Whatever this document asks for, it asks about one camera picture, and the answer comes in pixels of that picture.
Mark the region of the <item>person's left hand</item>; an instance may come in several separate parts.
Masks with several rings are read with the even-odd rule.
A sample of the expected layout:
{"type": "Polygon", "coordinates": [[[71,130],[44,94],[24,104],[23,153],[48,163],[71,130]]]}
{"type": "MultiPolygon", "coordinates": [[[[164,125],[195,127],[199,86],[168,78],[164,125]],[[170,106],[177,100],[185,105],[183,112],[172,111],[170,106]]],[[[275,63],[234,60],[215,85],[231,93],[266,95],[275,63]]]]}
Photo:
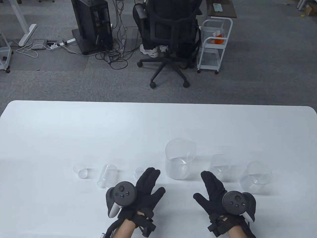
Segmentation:
{"type": "Polygon", "coordinates": [[[121,209],[118,219],[128,219],[136,226],[149,226],[153,222],[154,208],[166,192],[164,187],[152,192],[159,176],[160,170],[153,167],[144,171],[136,182],[137,196],[135,201],[121,209]]]}

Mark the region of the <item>person's right hand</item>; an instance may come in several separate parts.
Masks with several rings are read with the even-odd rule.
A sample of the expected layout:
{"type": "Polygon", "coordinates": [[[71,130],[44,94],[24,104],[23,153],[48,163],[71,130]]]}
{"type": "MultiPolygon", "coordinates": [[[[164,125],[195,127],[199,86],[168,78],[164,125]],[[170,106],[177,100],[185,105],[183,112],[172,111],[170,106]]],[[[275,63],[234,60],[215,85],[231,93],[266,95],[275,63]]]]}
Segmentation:
{"type": "Polygon", "coordinates": [[[231,215],[223,207],[223,196],[227,193],[223,183],[210,171],[202,171],[201,178],[207,189],[209,199],[206,199],[200,193],[195,193],[193,198],[206,211],[210,222],[219,223],[221,218],[233,218],[236,225],[246,224],[243,216],[231,215]]]}

